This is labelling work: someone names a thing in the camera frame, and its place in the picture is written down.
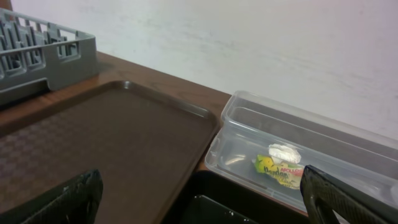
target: black plastic object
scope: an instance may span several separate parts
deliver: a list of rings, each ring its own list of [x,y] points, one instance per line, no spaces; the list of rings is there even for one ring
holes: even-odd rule
[[[2,224],[94,223],[102,198],[100,172],[91,170],[0,214]]]
[[[398,210],[372,198],[313,166],[306,166],[300,191],[311,223],[398,223]]]
[[[209,198],[219,205],[218,208],[216,205],[210,205],[213,208],[206,210],[226,214],[229,211],[237,212],[243,219],[248,218],[242,220],[242,223],[309,223],[305,215],[210,171],[200,171],[191,176],[162,223],[211,223],[211,218],[219,218],[219,214],[216,213],[214,215],[205,214],[209,218],[202,218],[202,222],[192,222],[192,219],[187,219],[187,213],[192,213],[192,207],[195,206],[192,204],[198,203],[194,200],[199,195]],[[231,221],[225,220],[224,223],[233,223]]]

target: snack wrapper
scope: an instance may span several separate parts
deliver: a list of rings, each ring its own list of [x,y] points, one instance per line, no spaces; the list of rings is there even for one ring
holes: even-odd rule
[[[281,162],[276,164],[270,156],[257,155],[254,163],[258,173],[267,174],[290,189],[300,189],[300,181],[303,176],[304,166]]]

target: plastic dish rack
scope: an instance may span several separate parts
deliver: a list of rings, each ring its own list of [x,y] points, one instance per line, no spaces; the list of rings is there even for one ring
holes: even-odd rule
[[[0,9],[0,106],[98,73],[95,36]]]

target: brown tray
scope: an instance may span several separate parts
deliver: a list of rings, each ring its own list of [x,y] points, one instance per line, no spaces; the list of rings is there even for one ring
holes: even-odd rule
[[[160,222],[217,130],[201,107],[105,84],[0,127],[0,213],[97,168],[96,223]]]

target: transparent plastic box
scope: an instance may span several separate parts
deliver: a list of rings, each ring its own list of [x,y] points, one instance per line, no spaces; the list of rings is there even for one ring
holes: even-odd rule
[[[261,96],[237,91],[225,106],[223,128],[211,143],[209,170],[306,211],[300,190],[259,173],[258,155],[271,144],[296,149],[313,165],[398,208],[398,141]]]

